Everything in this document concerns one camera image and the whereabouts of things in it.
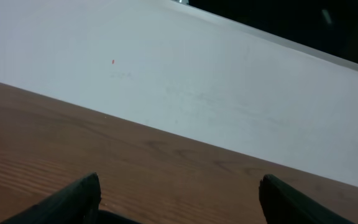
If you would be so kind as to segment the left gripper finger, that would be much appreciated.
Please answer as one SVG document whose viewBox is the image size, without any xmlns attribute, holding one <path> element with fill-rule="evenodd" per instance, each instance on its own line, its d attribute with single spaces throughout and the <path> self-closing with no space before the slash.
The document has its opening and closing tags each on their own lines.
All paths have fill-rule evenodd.
<svg viewBox="0 0 358 224">
<path fill-rule="evenodd" d="M 267 223 L 352 223 L 272 174 L 260 181 L 259 202 Z"/>
</svg>

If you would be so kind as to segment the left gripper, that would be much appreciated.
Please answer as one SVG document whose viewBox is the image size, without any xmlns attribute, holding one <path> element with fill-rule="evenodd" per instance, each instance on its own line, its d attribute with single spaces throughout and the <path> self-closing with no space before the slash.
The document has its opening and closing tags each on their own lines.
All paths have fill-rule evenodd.
<svg viewBox="0 0 358 224">
<path fill-rule="evenodd" d="M 101 187 L 97 173 L 90 173 L 55 192 L 5 224 L 140 224 L 115 213 L 99 210 Z"/>
</svg>

